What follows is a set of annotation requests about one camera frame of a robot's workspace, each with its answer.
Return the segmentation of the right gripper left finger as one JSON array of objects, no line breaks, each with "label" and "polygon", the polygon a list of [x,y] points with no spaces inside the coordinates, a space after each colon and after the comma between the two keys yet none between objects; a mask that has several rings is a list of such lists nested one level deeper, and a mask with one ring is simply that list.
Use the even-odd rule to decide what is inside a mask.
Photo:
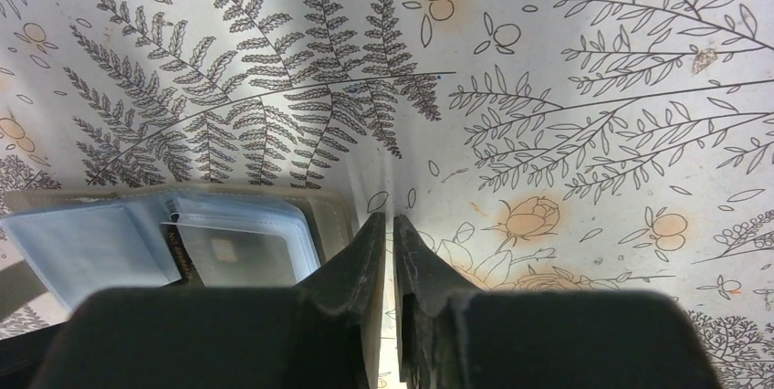
[{"label": "right gripper left finger", "polygon": [[289,288],[106,289],[85,300],[35,388],[374,388],[382,213]]}]

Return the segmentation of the grey card holder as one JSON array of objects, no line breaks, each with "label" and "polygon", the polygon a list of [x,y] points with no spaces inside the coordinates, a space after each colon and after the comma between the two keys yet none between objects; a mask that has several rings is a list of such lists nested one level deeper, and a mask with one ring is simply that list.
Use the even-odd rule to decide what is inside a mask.
[{"label": "grey card holder", "polygon": [[15,192],[2,229],[74,310],[104,289],[290,287],[352,238],[336,194],[171,184],[126,192]]}]

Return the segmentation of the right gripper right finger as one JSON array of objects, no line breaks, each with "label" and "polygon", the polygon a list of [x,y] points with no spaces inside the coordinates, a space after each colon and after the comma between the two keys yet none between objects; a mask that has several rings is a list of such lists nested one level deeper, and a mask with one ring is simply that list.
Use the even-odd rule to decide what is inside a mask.
[{"label": "right gripper right finger", "polygon": [[393,220],[409,388],[717,388],[690,320],[648,291],[487,291]]}]

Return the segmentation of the dark credit card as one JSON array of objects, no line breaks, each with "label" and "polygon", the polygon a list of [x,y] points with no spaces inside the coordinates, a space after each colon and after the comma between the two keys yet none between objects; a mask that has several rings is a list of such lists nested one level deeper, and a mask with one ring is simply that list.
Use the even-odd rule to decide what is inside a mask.
[{"label": "dark credit card", "polygon": [[298,283],[282,237],[172,223],[163,230],[183,285],[262,288]]}]

